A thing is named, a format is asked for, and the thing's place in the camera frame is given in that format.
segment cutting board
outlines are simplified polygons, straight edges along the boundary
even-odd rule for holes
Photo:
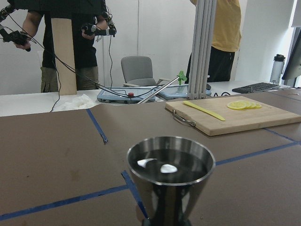
[[[238,100],[256,102],[261,104],[262,108],[232,110],[227,107],[227,103]],[[189,107],[183,104],[183,101],[167,102],[165,108],[171,112],[175,109],[177,115],[183,119],[195,121],[196,128],[209,136],[301,122],[301,115],[242,96],[191,100],[191,102],[220,114],[225,121]]]

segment hand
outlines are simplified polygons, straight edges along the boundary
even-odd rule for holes
[[[85,34],[85,30],[84,30],[84,29],[82,29],[81,32],[82,32],[81,35],[82,35],[85,39],[93,40],[93,39],[95,38],[95,34],[92,34],[92,35],[87,35],[87,34]]]
[[[14,45],[17,47],[17,48],[21,48],[21,49],[29,49],[31,47],[31,44],[28,40],[26,40],[26,43],[22,46],[22,45],[19,45],[19,44],[16,44],[14,43]]]

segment stainless steel jigger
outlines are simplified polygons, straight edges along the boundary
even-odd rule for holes
[[[142,226],[191,226],[188,216],[215,167],[206,147],[182,137],[148,138],[128,150],[127,163],[149,217]],[[162,173],[164,164],[179,171]]]

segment chair armrest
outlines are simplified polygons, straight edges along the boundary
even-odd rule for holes
[[[124,87],[139,87],[138,85],[134,85],[134,84],[131,84],[131,83],[123,83],[123,86]]]
[[[171,81],[171,79],[159,78],[159,80],[157,81],[157,85],[159,85],[162,81]]]

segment computer monitor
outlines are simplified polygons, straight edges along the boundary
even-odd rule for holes
[[[53,18],[71,18],[72,13],[101,15],[105,0],[10,0],[16,9],[50,11]]]
[[[301,32],[299,30],[298,37],[293,47],[290,58],[288,59],[283,80],[295,79],[301,75]]]

